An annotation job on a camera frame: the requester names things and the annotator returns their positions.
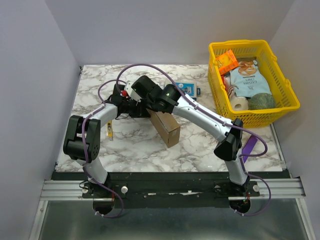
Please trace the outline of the brown cardboard express box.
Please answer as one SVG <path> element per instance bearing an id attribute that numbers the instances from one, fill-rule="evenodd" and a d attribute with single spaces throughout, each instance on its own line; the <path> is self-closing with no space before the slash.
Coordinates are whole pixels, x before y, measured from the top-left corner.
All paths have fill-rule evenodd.
<path id="1" fill-rule="evenodd" d="M 147 111 L 152 125 L 167 148 L 177 145 L 180 141 L 181 126 L 176 119 L 169 113 L 154 112 L 149 109 Z"/>

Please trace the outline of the yellow utility knife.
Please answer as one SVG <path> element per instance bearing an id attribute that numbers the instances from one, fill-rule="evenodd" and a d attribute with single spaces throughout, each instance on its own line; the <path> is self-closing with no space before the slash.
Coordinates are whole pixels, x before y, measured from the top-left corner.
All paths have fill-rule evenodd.
<path id="1" fill-rule="evenodd" d="M 111 120 L 107 122 L 107 136 L 111 141 L 113 140 L 114 133 Z"/>

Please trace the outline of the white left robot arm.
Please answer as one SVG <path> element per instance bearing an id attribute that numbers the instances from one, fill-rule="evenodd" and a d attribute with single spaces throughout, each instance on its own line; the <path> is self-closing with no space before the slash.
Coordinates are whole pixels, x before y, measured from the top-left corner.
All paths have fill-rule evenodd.
<path id="1" fill-rule="evenodd" d="M 132 83 L 120 84 L 112 94 L 90 113 L 69 118 L 63 143 L 63 153 L 83 166 L 88 181 L 94 183 L 93 191 L 101 198 L 107 197 L 111 185 L 106 182 L 108 172 L 99 160 L 101 128 L 122 114 L 132 119 L 149 118 L 146 107 L 136 99 Z"/>

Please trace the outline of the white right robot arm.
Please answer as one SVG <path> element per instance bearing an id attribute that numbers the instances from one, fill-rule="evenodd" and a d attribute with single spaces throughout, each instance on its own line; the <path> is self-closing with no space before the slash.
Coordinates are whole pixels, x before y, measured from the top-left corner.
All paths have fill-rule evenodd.
<path id="1" fill-rule="evenodd" d="M 250 177 L 245 173 L 242 153 L 243 122 L 231 120 L 205 108 L 175 83 L 161 88 L 148 76 L 126 84 L 128 95 L 153 112 L 173 114 L 184 118 L 212 135 L 218 142 L 214 154 L 227 166 L 230 191 L 241 196 L 248 190 Z"/>

